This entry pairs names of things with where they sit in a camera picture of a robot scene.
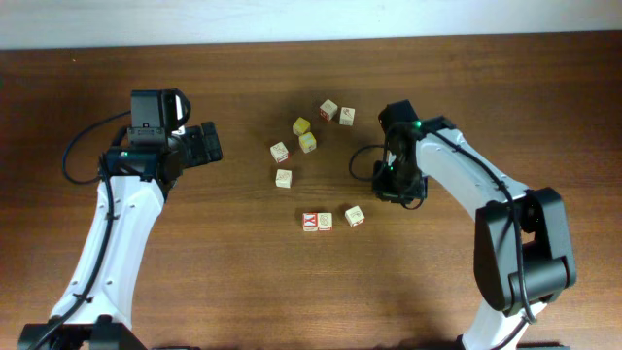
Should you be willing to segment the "wooden block red P letter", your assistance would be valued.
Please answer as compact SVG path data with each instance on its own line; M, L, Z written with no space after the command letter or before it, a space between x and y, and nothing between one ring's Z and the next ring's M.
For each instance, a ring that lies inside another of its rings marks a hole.
M347 209L344 213L346 221L351 228L362 224L365 220L362 209L359 206L354 206Z

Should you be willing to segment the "wooden block red circle letter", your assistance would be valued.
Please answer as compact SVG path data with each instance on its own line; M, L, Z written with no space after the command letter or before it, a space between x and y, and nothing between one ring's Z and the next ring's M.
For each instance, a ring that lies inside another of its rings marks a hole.
M318 214L318 231L331 231L333 230L332 214L331 213L319 213Z

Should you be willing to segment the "red X letter block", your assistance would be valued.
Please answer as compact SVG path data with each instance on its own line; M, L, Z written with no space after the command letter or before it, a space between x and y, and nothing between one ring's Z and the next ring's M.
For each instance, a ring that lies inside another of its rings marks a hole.
M304 231L317 231L319 229L318 213L303 213L302 228Z

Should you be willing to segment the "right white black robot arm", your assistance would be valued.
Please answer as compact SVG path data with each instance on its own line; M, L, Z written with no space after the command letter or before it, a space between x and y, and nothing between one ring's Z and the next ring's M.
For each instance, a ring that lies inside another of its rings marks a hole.
M420 120L409 101L379 114L383 157L371 177L383 201L418 209L435 179L474 221L473 273L483 301L462 349L516 349L537 313L576 282L567 212L477 153L450 120Z

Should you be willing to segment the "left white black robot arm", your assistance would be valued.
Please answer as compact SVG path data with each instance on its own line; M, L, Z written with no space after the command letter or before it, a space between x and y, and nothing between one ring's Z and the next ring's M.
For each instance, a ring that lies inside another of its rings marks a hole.
M148 237L184 170L220 161L212 122L190 126L177 88L134 90L128 115L98 162L96 210L78 265L48 322L23 327L20 349L141 349L134 289Z

